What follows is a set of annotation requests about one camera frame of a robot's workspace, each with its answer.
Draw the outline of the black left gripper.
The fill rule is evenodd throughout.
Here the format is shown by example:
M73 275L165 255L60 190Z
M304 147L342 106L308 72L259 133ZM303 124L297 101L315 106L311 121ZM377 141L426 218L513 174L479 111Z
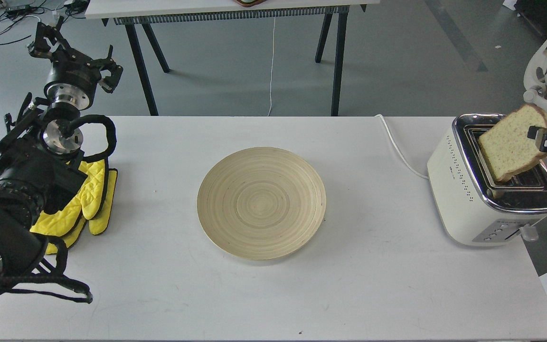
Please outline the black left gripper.
M54 24L38 22L34 39L27 45L29 56L53 61L44 87L44 95L52 103L64 102L79 111L93 106L98 84L106 93L119 85L123 67L113 59L113 46L104 58L92 60L90 68L76 61L60 60L59 54L72 56L72 48L61 34L65 18Z

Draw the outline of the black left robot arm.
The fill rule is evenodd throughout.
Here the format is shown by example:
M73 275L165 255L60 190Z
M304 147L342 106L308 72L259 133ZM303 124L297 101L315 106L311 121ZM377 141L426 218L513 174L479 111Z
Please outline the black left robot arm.
M19 284L57 284L91 303L87 284L65 276L67 247L52 233L31 232L41 214L62 210L80 192L87 174L82 162L104 162L117 139L106 115L80 115L94 102L97 87L112 93L123 67L112 59L94 60L71 47L57 24L37 24L28 45L32 57L48 59L51 71L44 97L28 94L0 140L0 295L30 294Z

